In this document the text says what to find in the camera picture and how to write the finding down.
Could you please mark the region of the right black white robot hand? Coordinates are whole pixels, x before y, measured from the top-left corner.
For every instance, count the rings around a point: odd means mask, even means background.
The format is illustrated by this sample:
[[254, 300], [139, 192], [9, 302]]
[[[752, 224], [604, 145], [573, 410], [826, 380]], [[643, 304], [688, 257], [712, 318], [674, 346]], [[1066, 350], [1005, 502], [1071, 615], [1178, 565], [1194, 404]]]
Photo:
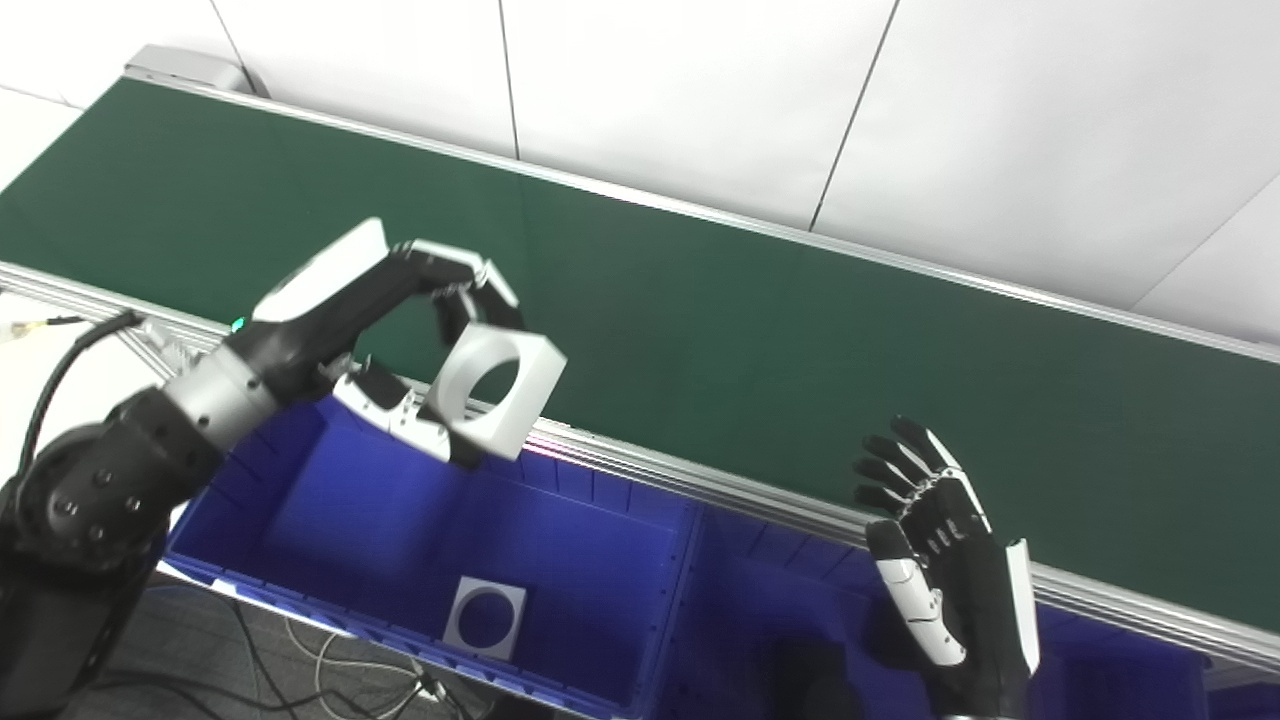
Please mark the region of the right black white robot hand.
[[940, 719], [1025, 719], [1041, 638], [1025, 539], [1002, 542], [965, 469], [928, 427], [895, 416], [868, 436], [854, 497]]

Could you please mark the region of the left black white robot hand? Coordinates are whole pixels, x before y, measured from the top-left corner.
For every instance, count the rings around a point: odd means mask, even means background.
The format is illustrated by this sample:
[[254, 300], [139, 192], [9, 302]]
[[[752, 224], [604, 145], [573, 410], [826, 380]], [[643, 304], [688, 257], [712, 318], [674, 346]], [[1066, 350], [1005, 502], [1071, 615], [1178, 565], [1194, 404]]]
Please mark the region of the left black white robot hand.
[[516, 457], [521, 436], [466, 432], [462, 416], [379, 363], [346, 368], [361, 334], [417, 296], [435, 307], [452, 354], [468, 329], [525, 328], [518, 297], [494, 261], [426, 240], [389, 243], [381, 220], [370, 217], [262, 296], [223, 341], [219, 354], [244, 373], [244, 409], [224, 414], [219, 445], [230, 448], [287, 409], [334, 395], [369, 429], [442, 461], [475, 468], [486, 455]]

